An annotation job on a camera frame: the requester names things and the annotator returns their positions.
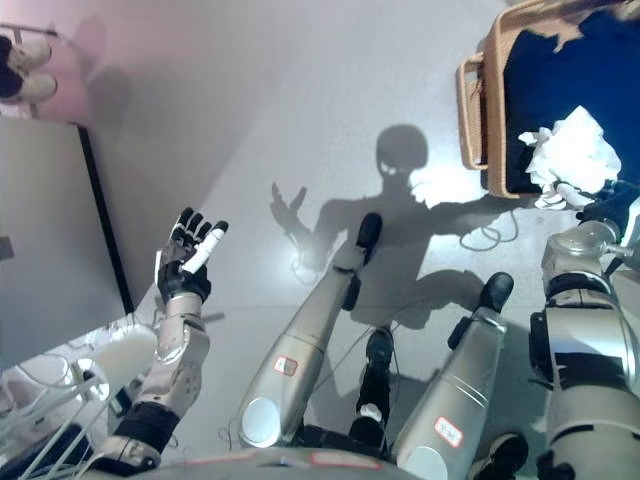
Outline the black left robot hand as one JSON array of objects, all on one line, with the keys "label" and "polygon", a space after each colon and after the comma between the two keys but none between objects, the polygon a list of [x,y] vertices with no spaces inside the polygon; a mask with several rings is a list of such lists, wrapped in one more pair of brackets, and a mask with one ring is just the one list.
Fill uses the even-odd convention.
[{"label": "black left robot hand", "polygon": [[215,224],[191,207],[179,214],[166,244],[156,252],[154,283],[164,304],[184,294],[195,294],[205,302],[211,294],[207,263],[229,229],[220,220]]}]

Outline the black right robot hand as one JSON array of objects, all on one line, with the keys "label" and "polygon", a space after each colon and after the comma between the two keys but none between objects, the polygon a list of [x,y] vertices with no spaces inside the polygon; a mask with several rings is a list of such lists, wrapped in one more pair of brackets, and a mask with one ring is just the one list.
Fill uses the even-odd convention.
[{"label": "black right robot hand", "polygon": [[574,210],[580,223],[608,222],[624,236],[635,229],[639,217],[639,186],[622,180],[606,180],[601,190],[589,193],[558,181],[540,195],[534,205],[542,210]]}]

